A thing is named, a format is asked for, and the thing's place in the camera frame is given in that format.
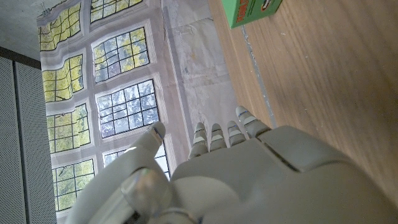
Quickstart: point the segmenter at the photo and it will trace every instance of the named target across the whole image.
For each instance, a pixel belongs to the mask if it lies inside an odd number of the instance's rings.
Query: printed window backdrop
[[[63,10],[55,21],[39,27],[40,50],[54,50],[59,42],[80,31],[80,4]]]
[[[50,153],[79,148],[90,143],[86,104],[75,111],[47,117]]]
[[[69,100],[73,93],[82,90],[83,55],[69,58],[63,67],[53,71],[43,71],[43,86],[45,102]]]
[[[153,80],[99,97],[98,108],[102,138],[159,120]]]
[[[93,160],[52,170],[54,184],[55,211],[72,207],[80,191],[94,178]]]
[[[95,82],[149,64],[144,28],[113,37],[94,48]]]
[[[118,158],[121,154],[123,154],[126,150],[122,150],[119,152],[110,153],[104,156],[104,167],[109,165],[113,162],[116,158]],[[166,151],[164,148],[164,143],[159,147],[155,155],[155,160],[159,164],[160,168],[162,168],[166,177],[170,180],[170,173],[169,173],[169,163],[167,162]]]
[[[142,2],[142,0],[92,0],[91,22],[110,16]]]

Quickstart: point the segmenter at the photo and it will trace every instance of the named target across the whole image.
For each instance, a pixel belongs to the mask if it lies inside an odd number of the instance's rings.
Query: white robotic hand
[[[153,124],[85,187],[67,223],[398,223],[395,206],[346,156],[295,128],[271,130],[239,106],[249,139],[198,123],[189,161],[167,181]]]

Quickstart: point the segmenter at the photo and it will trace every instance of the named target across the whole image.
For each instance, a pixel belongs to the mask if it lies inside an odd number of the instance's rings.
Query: perforated panel
[[[0,57],[0,223],[26,223],[12,62]]]
[[[56,223],[42,73],[20,63],[16,68],[29,220]]]

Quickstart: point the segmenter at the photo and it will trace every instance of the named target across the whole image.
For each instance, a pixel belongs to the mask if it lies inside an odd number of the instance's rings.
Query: wooden surface
[[[238,103],[270,124],[241,29],[209,5]],[[398,205],[398,1],[285,0],[245,27],[277,125],[341,150]]]

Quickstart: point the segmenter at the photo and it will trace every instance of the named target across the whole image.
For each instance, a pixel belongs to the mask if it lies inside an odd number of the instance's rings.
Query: window backdrop
[[[168,179],[176,142],[189,149],[185,133],[173,132],[184,125],[171,107],[177,87],[162,56],[168,48],[155,2],[68,0],[38,18],[58,222],[148,125],[167,127],[155,159]]]
[[[170,178],[197,122],[236,120],[207,0],[66,0],[37,25],[58,223],[153,122]]]

